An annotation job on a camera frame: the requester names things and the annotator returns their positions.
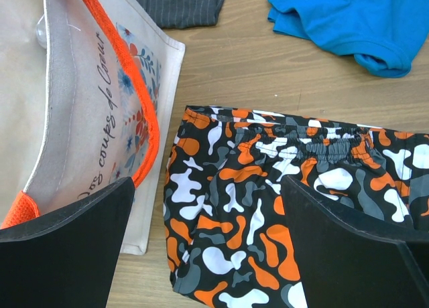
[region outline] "dark gray folded pants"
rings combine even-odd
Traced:
[[[161,28],[216,25],[224,0],[137,0]]]

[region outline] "orange bag handle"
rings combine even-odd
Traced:
[[[149,146],[143,163],[133,175],[134,185],[137,187],[152,168],[160,147],[160,130],[158,127],[154,104],[151,101],[146,85],[140,76],[140,72],[134,63],[128,48],[125,46],[125,43],[122,41],[121,36],[118,34],[115,26],[101,6],[99,0],[83,0],[83,2],[113,46],[124,73],[130,77],[131,83],[137,93],[137,97],[139,98],[143,109],[143,116],[146,119],[147,129],[149,132]],[[40,216],[40,213],[36,202],[30,196],[21,191],[18,193],[11,209],[7,213],[1,228],[8,228],[10,226],[32,220],[38,216]]]

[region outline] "wooden table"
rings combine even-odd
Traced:
[[[276,35],[266,0],[226,0],[216,27],[171,30],[186,44],[163,169],[187,104],[234,106],[429,132],[429,44],[400,79],[371,76],[352,57]],[[109,308],[204,307],[172,291],[160,175],[147,253],[121,255]]]

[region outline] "shorts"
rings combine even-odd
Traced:
[[[367,215],[429,231],[428,135],[188,106],[164,189],[176,292],[211,307],[306,307],[280,196],[285,175]]]

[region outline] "blue t-shirt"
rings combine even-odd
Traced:
[[[268,0],[273,30],[312,40],[381,77],[402,77],[429,32],[429,0]]]

